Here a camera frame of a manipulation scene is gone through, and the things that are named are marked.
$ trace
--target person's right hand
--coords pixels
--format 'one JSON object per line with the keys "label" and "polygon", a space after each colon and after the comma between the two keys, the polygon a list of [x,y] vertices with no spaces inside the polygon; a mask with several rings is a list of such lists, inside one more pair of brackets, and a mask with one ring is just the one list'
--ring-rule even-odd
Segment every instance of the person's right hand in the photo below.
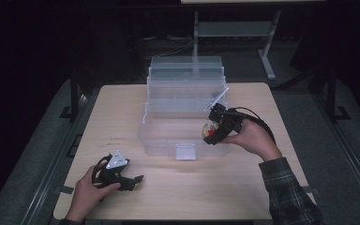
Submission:
{"label": "person's right hand", "polygon": [[249,153],[258,155],[263,161],[282,157],[265,129],[248,119],[242,121],[242,129],[238,134],[228,136],[221,142],[237,144]]}

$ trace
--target person's left hand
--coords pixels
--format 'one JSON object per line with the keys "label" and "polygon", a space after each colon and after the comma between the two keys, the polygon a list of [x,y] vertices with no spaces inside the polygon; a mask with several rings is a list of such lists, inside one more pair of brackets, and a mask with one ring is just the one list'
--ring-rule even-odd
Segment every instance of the person's left hand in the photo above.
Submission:
{"label": "person's left hand", "polygon": [[84,177],[77,182],[66,219],[83,222],[84,218],[104,197],[121,187],[119,183],[111,184],[104,188],[95,187],[92,183],[94,168],[94,166],[90,167]]}

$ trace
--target plaid sleeve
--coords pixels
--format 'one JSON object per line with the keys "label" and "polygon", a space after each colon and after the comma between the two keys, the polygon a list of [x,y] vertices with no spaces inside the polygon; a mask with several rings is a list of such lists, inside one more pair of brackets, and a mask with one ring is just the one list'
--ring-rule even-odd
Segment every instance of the plaid sleeve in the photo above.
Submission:
{"label": "plaid sleeve", "polygon": [[259,164],[274,224],[323,224],[320,209],[300,187],[285,157]]}

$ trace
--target small object in hand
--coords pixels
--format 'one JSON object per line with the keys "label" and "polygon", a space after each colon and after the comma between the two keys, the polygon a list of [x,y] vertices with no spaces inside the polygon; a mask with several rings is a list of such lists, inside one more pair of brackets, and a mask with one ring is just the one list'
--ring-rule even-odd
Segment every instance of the small object in hand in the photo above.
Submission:
{"label": "small object in hand", "polygon": [[218,129],[218,123],[214,122],[214,121],[209,121],[207,122],[202,129],[202,137],[206,138],[210,135],[212,135],[213,133],[215,133],[215,131]]}

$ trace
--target wooden table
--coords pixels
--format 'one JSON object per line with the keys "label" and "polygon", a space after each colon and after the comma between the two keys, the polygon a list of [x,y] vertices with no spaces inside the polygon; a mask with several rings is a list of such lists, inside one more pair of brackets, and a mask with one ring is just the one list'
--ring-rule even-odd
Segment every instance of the wooden table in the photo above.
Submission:
{"label": "wooden table", "polygon": [[[277,145],[300,182],[307,186],[288,132],[265,83],[228,83],[231,106],[248,107],[273,130]],[[229,145],[225,157],[179,161],[149,157],[138,139],[146,101],[146,85],[101,88],[94,110],[69,170],[66,187],[75,187],[87,169],[109,153],[121,150],[130,164],[122,174],[144,175],[133,191],[118,191],[88,216],[94,219],[270,219],[268,194],[258,163],[262,160]],[[63,218],[72,195],[61,193],[54,209]]]}

